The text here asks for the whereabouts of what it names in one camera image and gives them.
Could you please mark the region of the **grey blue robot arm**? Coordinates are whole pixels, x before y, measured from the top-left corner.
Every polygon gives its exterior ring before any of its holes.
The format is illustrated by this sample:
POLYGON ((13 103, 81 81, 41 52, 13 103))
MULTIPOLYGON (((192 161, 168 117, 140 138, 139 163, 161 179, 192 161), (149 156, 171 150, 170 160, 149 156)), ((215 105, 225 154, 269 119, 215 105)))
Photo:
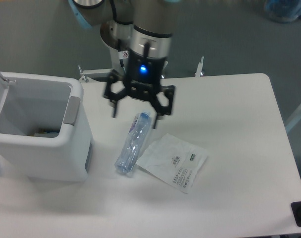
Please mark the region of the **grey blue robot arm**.
POLYGON ((171 115, 175 86, 162 86, 179 0, 71 0, 79 24, 100 25, 100 36, 113 55, 104 98, 117 108, 129 96, 149 102, 156 120, 171 115))

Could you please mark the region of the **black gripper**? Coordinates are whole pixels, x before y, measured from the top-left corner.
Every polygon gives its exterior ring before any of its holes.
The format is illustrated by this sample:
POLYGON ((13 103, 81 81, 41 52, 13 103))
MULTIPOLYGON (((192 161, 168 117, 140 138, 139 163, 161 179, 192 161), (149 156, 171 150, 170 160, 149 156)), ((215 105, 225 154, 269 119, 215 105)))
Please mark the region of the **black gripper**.
POLYGON ((155 102, 153 108, 156 111, 156 116, 152 126, 153 129, 156 129, 157 122, 164 116, 172 115, 176 87, 174 85, 161 86, 160 84, 165 61, 166 57, 145 58, 132 49, 129 50, 124 78, 115 69, 112 69, 106 78, 103 97, 108 99, 113 107, 113 118, 116 118, 117 115, 118 102, 126 96, 142 101, 155 102), (113 89, 115 84, 122 81, 122 79, 124 87, 115 92, 113 89))

